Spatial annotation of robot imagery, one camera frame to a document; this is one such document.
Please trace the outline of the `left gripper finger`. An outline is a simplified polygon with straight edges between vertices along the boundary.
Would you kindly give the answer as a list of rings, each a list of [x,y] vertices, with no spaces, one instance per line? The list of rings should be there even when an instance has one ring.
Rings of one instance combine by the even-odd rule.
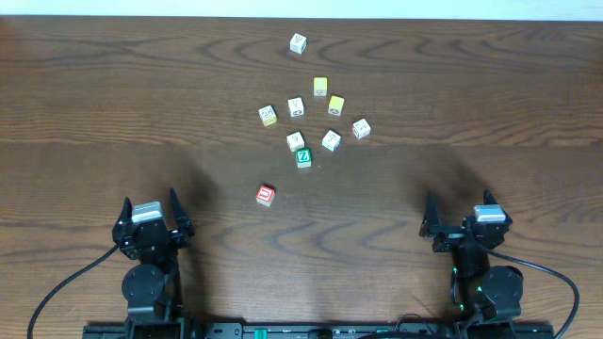
[[[192,231],[192,223],[191,220],[179,202],[178,196],[176,194],[175,189],[172,187],[170,190],[171,196],[171,210],[174,217],[174,221],[176,222],[177,227],[180,230],[184,230],[186,232]]]
[[[118,224],[128,224],[132,217],[132,203],[128,197],[124,199],[122,211],[118,217]]]

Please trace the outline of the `white block red side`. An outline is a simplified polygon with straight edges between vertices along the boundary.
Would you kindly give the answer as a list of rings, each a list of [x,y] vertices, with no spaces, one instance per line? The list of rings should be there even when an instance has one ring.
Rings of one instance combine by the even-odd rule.
[[[358,139],[368,136],[370,131],[371,127],[366,119],[361,119],[352,124],[352,132]]]

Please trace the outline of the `green Z letter block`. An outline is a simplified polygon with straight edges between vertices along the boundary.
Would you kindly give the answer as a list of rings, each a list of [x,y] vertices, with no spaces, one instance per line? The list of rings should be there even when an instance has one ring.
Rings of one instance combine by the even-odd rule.
[[[295,155],[299,169],[308,168],[312,165],[312,155],[309,149],[299,149],[295,152]]]

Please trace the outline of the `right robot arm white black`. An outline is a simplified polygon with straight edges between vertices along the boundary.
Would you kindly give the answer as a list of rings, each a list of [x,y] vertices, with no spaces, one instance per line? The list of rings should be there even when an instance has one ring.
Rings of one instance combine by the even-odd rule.
[[[428,196],[419,235],[432,240],[434,252],[451,254],[453,302],[464,315],[495,322],[521,314],[523,274],[513,266],[491,266],[489,261],[489,252],[504,242],[512,224],[488,189],[483,203],[458,226],[444,225],[435,196]]]

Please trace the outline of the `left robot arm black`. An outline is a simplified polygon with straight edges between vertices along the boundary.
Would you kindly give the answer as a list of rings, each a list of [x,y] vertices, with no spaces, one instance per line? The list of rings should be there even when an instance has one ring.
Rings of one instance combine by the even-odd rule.
[[[125,199],[112,238],[121,253],[139,264],[122,281],[128,320],[135,326],[168,325],[183,317],[178,252],[190,246],[192,222],[170,191],[176,228],[170,230],[160,202],[134,206]]]

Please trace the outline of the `red U letter block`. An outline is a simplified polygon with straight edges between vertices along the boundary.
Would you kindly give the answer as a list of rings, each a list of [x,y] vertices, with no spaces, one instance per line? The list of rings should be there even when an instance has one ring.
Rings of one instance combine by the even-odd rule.
[[[276,191],[272,186],[261,185],[256,193],[256,201],[265,206],[271,206]]]

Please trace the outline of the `white block yellow side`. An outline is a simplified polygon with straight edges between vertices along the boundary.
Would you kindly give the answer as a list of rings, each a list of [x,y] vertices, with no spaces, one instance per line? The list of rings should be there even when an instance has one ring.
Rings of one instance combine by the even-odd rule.
[[[269,126],[278,121],[276,112],[272,105],[267,105],[258,110],[259,118],[264,126]]]

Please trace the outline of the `white block green side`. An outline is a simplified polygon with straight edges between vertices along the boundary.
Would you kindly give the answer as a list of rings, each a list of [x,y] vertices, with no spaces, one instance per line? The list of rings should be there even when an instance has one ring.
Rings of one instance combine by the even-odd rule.
[[[295,132],[286,137],[286,143],[291,152],[303,149],[305,147],[305,141],[301,132]]]

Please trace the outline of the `yellow block with black mark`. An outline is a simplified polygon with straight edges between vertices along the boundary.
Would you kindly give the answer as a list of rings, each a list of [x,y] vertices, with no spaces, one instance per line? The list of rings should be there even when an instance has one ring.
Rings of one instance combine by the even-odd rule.
[[[340,116],[343,111],[345,99],[343,97],[333,95],[329,101],[328,113],[335,116]]]

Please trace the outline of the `yellow block upper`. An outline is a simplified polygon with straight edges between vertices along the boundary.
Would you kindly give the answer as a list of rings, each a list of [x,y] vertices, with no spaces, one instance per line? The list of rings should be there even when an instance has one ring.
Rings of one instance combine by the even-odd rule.
[[[315,77],[313,80],[314,95],[315,96],[326,96],[328,92],[328,78],[327,77]]]

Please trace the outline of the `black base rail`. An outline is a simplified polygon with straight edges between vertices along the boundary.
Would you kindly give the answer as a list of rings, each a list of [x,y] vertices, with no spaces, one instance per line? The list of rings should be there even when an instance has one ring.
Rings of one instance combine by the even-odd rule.
[[[394,324],[241,324],[236,322],[195,323],[183,320],[170,325],[88,325],[83,339],[110,338],[190,338],[190,339],[354,339],[378,334],[382,338],[552,338],[549,325],[482,324],[469,327],[465,334],[453,326],[412,320]]]

